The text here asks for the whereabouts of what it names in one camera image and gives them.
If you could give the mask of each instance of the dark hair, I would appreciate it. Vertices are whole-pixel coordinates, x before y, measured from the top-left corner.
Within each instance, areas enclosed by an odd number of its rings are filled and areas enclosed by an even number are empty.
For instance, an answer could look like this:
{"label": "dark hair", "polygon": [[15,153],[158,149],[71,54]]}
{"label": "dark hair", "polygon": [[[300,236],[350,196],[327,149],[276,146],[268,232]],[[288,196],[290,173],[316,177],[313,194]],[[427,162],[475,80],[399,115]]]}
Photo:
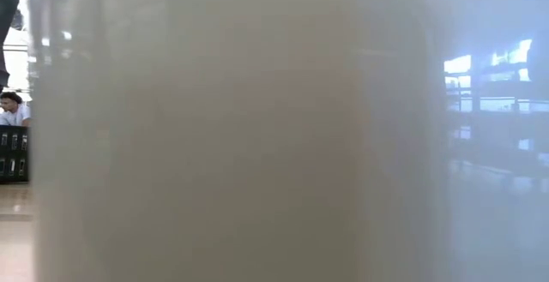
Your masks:
{"label": "dark hair", "polygon": [[0,99],[14,100],[15,102],[17,102],[17,104],[23,103],[23,99],[21,99],[21,97],[17,93],[2,93],[0,94]]}

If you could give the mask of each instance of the black crate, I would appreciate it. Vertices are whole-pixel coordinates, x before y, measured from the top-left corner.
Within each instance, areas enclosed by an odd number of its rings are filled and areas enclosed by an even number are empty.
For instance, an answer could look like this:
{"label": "black crate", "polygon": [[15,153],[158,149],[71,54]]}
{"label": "black crate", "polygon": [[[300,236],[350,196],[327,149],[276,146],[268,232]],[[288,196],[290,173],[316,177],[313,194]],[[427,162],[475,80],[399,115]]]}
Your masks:
{"label": "black crate", "polygon": [[28,128],[0,125],[0,184],[28,183],[28,144]]}

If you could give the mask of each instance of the white shirt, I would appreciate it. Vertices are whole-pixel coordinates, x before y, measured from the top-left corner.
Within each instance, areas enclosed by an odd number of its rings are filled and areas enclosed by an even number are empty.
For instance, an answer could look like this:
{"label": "white shirt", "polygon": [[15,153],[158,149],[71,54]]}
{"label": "white shirt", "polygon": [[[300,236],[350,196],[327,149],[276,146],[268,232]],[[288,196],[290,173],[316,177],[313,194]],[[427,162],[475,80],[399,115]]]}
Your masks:
{"label": "white shirt", "polygon": [[31,109],[26,105],[19,105],[17,111],[5,111],[0,114],[0,125],[22,126],[23,120],[31,117]]}

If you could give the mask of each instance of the floor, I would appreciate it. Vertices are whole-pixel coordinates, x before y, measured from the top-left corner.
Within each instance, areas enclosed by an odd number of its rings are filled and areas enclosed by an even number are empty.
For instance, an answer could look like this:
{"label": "floor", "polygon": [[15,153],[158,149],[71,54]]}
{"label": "floor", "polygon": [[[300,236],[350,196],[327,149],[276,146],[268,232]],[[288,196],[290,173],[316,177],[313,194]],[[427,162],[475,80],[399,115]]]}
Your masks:
{"label": "floor", "polygon": [[32,197],[28,186],[0,185],[0,281],[33,282]]}

